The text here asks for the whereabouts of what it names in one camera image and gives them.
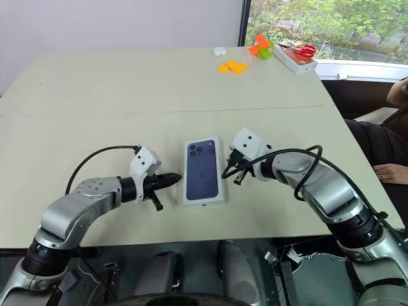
robotic arm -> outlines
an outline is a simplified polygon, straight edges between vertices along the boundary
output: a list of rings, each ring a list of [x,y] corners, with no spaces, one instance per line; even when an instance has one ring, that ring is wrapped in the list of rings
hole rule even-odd
[[[154,191],[177,183],[181,175],[156,175],[161,164],[158,158],[145,147],[137,147],[135,152],[129,177],[85,180],[46,209],[27,254],[17,263],[0,294],[0,305],[16,289],[47,292],[58,286],[89,226],[121,203],[151,199],[157,210],[163,209]]]
[[[359,305],[408,303],[408,254],[404,245],[375,217],[361,192],[342,174],[302,150],[282,150],[274,155],[271,146],[247,129],[239,132],[231,149],[224,179],[238,173],[234,183],[240,185],[250,172],[262,182],[276,179],[295,190],[301,185],[303,199],[337,239],[366,289]],[[261,161],[246,166],[256,159]],[[228,173],[231,167],[237,169]]]

phone image on box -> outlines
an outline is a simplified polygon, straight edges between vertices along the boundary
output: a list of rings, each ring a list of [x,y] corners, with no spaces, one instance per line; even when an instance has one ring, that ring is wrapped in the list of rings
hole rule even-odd
[[[194,142],[187,152],[188,200],[215,198],[218,194],[217,163],[213,140]]]
[[[224,201],[219,164],[219,139],[206,138],[186,143],[184,161],[184,204]]]

person's hand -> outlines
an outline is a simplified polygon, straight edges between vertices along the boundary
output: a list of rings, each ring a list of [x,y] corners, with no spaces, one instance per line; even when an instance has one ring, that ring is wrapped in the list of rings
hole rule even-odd
[[[408,185],[408,167],[400,164],[379,164],[373,169],[382,183]]]

white wall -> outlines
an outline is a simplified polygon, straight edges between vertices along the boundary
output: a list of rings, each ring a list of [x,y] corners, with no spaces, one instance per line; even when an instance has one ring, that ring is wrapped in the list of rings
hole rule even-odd
[[[236,46],[242,0],[0,0],[0,94],[42,52]]]

dark pants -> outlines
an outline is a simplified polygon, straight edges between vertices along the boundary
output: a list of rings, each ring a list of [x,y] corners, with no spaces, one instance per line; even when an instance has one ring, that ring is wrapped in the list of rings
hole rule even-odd
[[[369,122],[346,123],[372,166],[401,164],[408,166],[408,143],[386,127]],[[408,185],[382,184],[391,202],[408,228]]]

